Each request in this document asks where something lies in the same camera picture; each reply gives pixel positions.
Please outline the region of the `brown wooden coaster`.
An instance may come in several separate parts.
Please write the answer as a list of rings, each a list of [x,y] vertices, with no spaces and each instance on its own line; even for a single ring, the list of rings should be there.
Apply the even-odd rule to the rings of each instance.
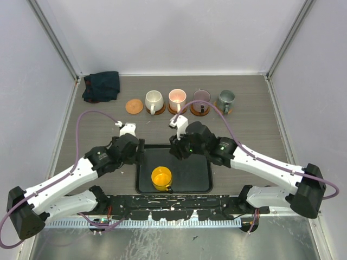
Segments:
[[[193,105],[190,105],[190,111],[195,116],[206,116],[210,112],[210,107],[208,106],[203,112],[196,111]]]
[[[178,111],[176,110],[173,110],[170,105],[168,105],[168,111],[173,114],[173,115],[176,115],[178,113]],[[187,108],[183,109],[183,111],[181,112],[181,114],[184,114],[185,112],[187,111]]]
[[[160,110],[156,111],[156,112],[154,113],[154,115],[160,115],[160,114],[162,114],[165,110],[166,110],[166,104],[164,103],[163,106],[162,106],[162,108],[161,108]]]

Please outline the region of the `woven rattan coaster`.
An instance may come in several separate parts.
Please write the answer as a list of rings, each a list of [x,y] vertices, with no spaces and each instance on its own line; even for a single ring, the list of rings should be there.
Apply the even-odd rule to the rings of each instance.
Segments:
[[[225,113],[224,111],[220,110],[218,107],[217,107],[217,101],[214,101],[213,105],[216,107],[216,109],[222,113],[222,115],[228,115],[230,113],[233,112],[233,109],[230,109],[227,113]]]
[[[138,114],[143,108],[144,105],[140,99],[129,100],[125,105],[125,109],[129,114]]]

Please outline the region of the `yellow mug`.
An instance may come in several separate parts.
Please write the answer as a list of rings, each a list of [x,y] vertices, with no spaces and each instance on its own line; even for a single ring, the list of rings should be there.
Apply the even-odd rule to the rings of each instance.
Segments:
[[[172,173],[165,166],[156,167],[151,173],[151,181],[154,188],[161,192],[173,193]]]

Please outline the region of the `white ceramic mug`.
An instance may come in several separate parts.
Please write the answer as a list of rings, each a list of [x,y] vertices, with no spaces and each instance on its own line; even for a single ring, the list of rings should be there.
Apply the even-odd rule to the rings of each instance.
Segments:
[[[164,99],[162,94],[157,90],[151,90],[146,93],[145,105],[147,111],[151,115],[155,115],[164,107]]]

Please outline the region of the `purple glass cup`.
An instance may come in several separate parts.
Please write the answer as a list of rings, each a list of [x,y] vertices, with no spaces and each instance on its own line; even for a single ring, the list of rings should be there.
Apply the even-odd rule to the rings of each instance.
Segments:
[[[197,100],[209,102],[210,99],[211,95],[207,90],[200,89],[195,91],[193,94],[193,100],[196,102],[192,104],[193,109],[198,113],[206,112],[209,106],[204,102],[197,102]]]

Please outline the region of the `pink ceramic mug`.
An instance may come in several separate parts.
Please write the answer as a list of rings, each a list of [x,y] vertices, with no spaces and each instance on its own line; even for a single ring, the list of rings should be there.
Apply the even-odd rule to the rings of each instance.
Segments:
[[[175,111],[181,111],[187,100],[187,94],[182,89],[173,89],[169,93],[169,105]]]

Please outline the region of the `grey ceramic mug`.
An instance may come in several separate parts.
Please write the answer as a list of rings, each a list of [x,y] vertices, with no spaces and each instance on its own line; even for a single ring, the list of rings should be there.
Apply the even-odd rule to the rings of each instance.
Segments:
[[[223,115],[229,114],[234,107],[235,94],[231,90],[223,90],[220,92],[216,107]]]

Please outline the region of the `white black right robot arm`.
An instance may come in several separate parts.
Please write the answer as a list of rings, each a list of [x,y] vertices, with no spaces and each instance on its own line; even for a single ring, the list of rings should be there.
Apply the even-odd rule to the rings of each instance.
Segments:
[[[179,116],[172,118],[170,153],[179,160],[193,154],[205,156],[214,165],[254,174],[274,184],[273,187],[246,185],[239,194],[238,207],[243,213],[265,206],[287,207],[295,213],[315,219],[326,191],[318,166],[291,165],[257,153],[228,137],[216,137],[199,121],[189,123]]]

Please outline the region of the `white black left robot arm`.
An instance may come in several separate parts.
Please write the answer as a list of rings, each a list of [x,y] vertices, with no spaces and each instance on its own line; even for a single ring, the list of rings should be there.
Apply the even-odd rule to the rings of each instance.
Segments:
[[[19,186],[9,191],[7,212],[20,240],[38,234],[47,224],[69,215],[93,211],[104,214],[110,199],[101,187],[92,186],[71,196],[77,187],[112,173],[123,165],[141,164],[144,139],[131,134],[114,136],[106,146],[97,146],[78,162],[45,182],[26,190]]]

